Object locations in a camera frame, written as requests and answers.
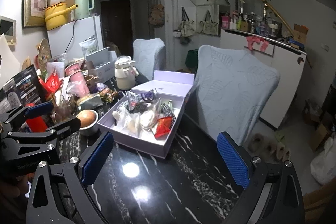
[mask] purple gift box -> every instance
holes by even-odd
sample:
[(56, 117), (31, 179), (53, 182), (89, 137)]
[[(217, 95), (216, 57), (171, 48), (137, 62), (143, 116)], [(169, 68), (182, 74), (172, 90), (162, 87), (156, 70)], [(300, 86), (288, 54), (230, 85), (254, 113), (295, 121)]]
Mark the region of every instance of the purple gift box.
[(193, 83), (193, 74), (156, 70), (154, 71), (154, 79), (152, 81), (138, 85), (131, 90), (134, 93), (142, 93), (156, 89), (157, 95), (162, 98), (162, 101), (172, 100), (176, 120), (169, 134), (160, 137), (158, 140), (155, 139), (152, 133), (141, 134), (139, 137), (136, 137), (125, 132), (115, 130), (115, 119), (112, 116), (112, 112), (115, 111), (122, 102), (127, 100), (127, 96), (124, 96), (98, 121), (99, 128), (102, 132), (111, 132), (113, 134), (114, 141), (117, 143), (144, 153), (165, 158), (181, 121), (184, 106), (190, 96), (190, 90)]

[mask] slipper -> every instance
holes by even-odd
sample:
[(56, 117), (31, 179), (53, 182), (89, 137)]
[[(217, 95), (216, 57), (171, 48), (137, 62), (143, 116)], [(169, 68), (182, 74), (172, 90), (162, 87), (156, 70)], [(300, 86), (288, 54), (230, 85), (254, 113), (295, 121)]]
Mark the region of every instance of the slipper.
[(285, 145), (282, 142), (279, 142), (277, 144), (276, 158), (278, 160), (281, 160), (284, 154), (285, 154)]
[(292, 155), (292, 151), (289, 148), (285, 149), (285, 154), (283, 155), (282, 161), (290, 160)]
[(254, 136), (251, 138), (249, 145), (248, 145), (248, 149), (254, 153), (255, 151), (257, 151), (261, 144), (264, 141), (264, 136), (262, 136), (260, 133), (256, 133), (254, 134)]
[(265, 139), (263, 148), (259, 154), (263, 161), (267, 161), (276, 151), (277, 144), (274, 140)]

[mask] light blue chair cover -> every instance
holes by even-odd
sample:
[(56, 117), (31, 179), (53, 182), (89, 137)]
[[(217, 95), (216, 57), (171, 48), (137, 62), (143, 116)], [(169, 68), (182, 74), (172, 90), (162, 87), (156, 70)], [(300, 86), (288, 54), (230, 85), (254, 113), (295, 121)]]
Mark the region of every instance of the light blue chair cover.
[(139, 72), (139, 84), (153, 80), (154, 70), (163, 70), (166, 66), (164, 42), (159, 39), (137, 39), (133, 42), (134, 65)]
[(198, 59), (185, 113), (214, 140), (227, 131), (241, 145), (277, 88), (280, 75), (246, 50), (203, 45)]

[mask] brown egg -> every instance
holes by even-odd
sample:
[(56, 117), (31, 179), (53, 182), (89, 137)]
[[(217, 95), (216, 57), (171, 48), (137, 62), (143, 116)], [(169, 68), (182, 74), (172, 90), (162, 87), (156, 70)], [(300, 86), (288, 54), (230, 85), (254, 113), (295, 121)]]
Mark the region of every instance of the brown egg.
[(81, 128), (88, 127), (96, 120), (96, 114), (91, 110), (83, 110), (79, 112), (77, 118), (81, 120)]

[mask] brown door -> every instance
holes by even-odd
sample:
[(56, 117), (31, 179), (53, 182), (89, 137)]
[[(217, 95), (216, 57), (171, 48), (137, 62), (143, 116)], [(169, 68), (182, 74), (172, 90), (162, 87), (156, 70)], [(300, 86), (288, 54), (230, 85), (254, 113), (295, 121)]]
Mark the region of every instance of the brown door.
[(133, 57), (130, 0), (103, 1), (100, 6), (106, 46), (111, 41), (118, 46), (122, 55)]

